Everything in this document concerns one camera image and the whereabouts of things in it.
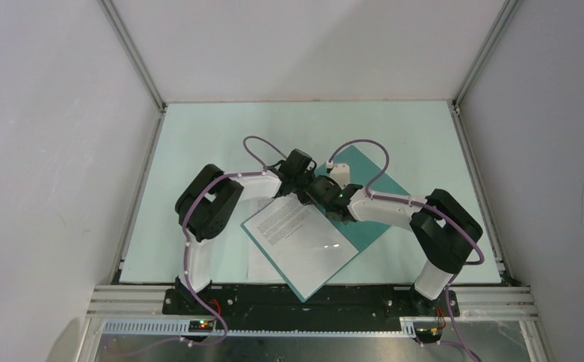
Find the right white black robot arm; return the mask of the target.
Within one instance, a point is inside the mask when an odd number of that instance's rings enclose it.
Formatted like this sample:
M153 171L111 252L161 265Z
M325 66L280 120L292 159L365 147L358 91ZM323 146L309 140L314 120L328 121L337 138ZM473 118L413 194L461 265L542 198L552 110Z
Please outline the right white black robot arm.
M424 197L376 192L328 176L318 176L297 192L302 204L320 206L331 221L377 222L413 232L426 262L412 284L411 307L432 314L440 295L467 265L481 265L485 255L478 242L483 229L444 189Z

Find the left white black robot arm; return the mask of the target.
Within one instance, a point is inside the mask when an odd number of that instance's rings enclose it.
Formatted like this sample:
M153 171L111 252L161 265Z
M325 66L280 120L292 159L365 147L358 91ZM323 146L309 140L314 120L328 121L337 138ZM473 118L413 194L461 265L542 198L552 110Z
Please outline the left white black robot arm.
M199 172L175 204L185 236L183 267L179 281L187 289L181 304L192 314L209 308L212 282L213 240L225 229L242 201L275 199L297 194L315 179L316 162L305 152L293 149L287 158L260 170L227 173L214 164Z

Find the printed white paper sheet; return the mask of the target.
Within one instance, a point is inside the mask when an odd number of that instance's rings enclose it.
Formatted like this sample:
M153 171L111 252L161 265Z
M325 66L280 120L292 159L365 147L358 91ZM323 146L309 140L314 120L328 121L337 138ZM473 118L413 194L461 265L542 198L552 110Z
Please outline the printed white paper sheet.
M294 197L274 199L241 227L302 302L359 254L317 207Z

